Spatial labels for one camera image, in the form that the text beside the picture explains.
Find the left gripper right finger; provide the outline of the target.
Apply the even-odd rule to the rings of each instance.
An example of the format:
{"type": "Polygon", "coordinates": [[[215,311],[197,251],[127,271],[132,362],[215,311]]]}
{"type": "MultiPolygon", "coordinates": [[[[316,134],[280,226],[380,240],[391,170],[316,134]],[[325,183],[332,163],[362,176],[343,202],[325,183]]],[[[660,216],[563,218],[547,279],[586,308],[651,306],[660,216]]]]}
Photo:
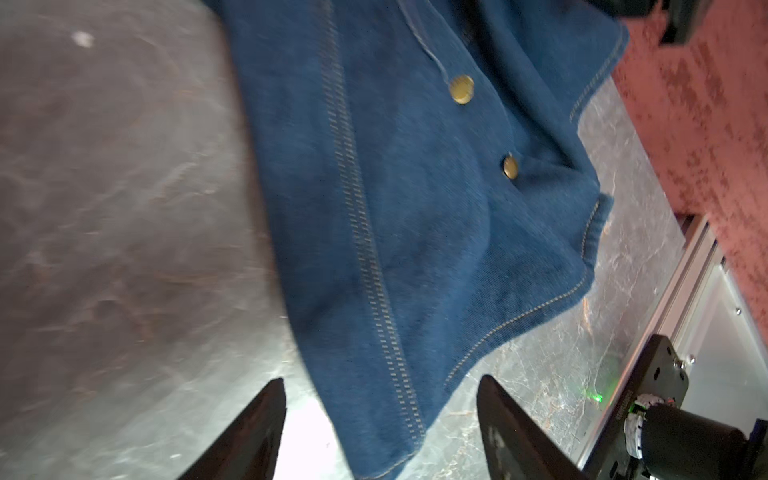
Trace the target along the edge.
{"type": "Polygon", "coordinates": [[[476,406],[492,479],[566,480],[586,477],[494,377],[485,375],[481,378],[476,406]]]}

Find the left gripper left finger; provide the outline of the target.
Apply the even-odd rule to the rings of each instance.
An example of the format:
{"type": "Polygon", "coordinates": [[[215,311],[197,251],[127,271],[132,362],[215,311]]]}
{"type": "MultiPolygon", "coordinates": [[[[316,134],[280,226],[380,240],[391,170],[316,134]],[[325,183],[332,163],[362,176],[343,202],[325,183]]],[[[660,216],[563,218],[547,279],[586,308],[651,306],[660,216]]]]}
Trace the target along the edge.
{"type": "Polygon", "coordinates": [[[284,382],[268,382],[182,479],[271,479],[286,418],[284,382]]]}

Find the blue denim skirt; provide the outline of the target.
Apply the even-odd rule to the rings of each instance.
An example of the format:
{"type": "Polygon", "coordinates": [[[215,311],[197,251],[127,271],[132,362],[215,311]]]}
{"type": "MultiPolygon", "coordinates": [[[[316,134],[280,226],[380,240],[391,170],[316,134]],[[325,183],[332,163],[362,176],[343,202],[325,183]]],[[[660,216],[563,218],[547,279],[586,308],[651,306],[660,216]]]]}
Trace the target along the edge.
{"type": "Polygon", "coordinates": [[[612,200],[579,116],[628,42],[585,1],[213,1],[287,315],[352,474],[578,303],[612,200]]]}

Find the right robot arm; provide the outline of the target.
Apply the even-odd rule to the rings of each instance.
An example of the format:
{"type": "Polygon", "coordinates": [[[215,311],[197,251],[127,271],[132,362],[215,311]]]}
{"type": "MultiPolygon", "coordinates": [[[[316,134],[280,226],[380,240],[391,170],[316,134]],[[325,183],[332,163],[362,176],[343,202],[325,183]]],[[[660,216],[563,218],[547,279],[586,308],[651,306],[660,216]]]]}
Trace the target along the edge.
{"type": "Polygon", "coordinates": [[[751,433],[685,411],[686,368],[669,337],[644,343],[586,462],[595,479],[764,479],[767,422],[751,433]]]}

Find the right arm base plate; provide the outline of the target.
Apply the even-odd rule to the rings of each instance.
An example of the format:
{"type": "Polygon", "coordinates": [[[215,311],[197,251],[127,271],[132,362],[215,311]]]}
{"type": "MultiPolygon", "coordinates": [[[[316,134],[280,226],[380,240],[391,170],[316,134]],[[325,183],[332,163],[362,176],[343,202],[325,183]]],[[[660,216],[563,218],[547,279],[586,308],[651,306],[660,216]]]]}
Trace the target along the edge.
{"type": "Polygon", "coordinates": [[[631,479],[642,466],[648,410],[658,404],[681,406],[688,388],[685,363],[670,339],[651,335],[604,415],[581,470],[590,479],[631,479]]]}

